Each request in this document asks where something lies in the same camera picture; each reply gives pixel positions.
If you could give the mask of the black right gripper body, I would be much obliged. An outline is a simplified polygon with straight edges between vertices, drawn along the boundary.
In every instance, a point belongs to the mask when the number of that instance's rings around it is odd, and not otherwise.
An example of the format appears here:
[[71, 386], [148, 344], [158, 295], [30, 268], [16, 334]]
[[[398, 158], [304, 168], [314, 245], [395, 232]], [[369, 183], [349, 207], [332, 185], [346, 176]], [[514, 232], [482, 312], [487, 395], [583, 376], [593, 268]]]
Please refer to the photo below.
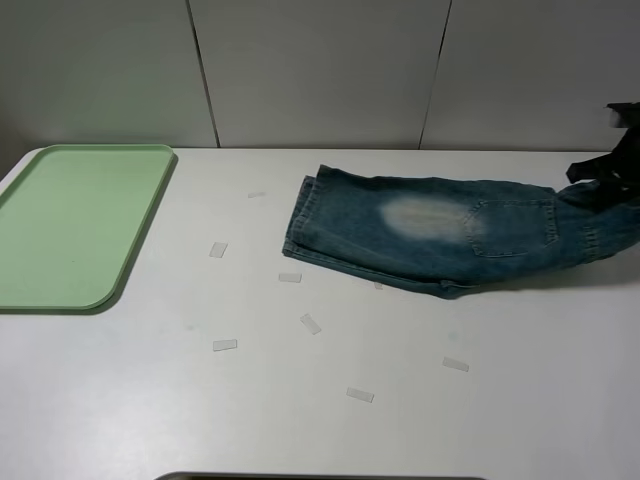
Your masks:
[[625, 129], [610, 153], [572, 163], [566, 171], [571, 184], [588, 181], [592, 186], [584, 205], [593, 211], [639, 197], [639, 103], [609, 103], [614, 127]]

